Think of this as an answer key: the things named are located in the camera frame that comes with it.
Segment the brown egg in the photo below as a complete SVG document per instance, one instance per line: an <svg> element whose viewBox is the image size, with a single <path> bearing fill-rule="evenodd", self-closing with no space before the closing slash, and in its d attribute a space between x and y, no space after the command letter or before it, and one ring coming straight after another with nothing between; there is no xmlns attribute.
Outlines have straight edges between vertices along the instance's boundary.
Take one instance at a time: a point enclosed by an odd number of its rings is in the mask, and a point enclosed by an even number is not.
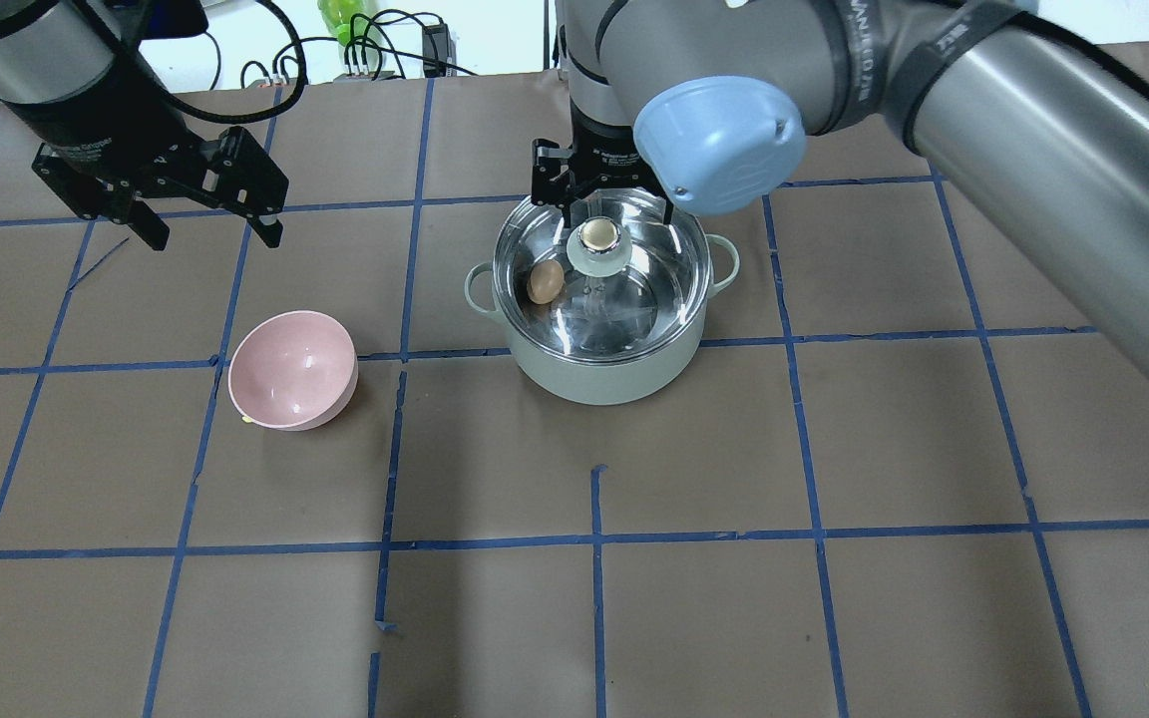
<svg viewBox="0 0 1149 718"><path fill-rule="evenodd" d="M565 289L565 269L560 260L547 258L531 268L526 295L533 304L552 304Z"/></svg>

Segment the glass pot lid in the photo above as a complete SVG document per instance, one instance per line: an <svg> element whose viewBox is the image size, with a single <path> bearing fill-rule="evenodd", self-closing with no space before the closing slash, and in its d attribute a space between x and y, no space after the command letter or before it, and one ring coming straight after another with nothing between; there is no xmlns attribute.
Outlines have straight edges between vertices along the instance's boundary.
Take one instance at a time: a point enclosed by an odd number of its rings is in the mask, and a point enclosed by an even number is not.
<svg viewBox="0 0 1149 718"><path fill-rule="evenodd" d="M710 236L683 210L643 190L599 190L589 219L565 232L555 207L529 200L508 213L489 263L491 317L520 340L576 364L616 364L657 353L697 326L708 300L728 286L719 278ZM560 260L565 289L552 304L529 300L529 273Z"/></svg>

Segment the pink bowl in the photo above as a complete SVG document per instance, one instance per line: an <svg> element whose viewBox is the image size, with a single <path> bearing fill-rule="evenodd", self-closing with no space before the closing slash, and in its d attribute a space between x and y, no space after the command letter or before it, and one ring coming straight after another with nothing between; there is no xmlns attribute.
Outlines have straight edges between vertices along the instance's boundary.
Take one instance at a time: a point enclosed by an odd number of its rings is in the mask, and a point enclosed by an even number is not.
<svg viewBox="0 0 1149 718"><path fill-rule="evenodd" d="M296 310L261 322L238 343L228 395L255 426L318 429L350 403L358 383L350 333L331 315Z"/></svg>

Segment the green drink bottle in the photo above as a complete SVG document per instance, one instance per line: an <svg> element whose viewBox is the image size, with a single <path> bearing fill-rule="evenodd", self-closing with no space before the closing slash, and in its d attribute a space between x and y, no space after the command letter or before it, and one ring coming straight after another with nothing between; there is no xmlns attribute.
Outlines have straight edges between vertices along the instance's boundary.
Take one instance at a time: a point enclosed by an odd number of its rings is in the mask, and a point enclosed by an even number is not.
<svg viewBox="0 0 1149 718"><path fill-rule="evenodd" d="M344 49L363 41L363 37L371 28L371 20L375 18L375 1L321 0L316 1L316 9L327 28L327 33L333 36Z"/></svg>

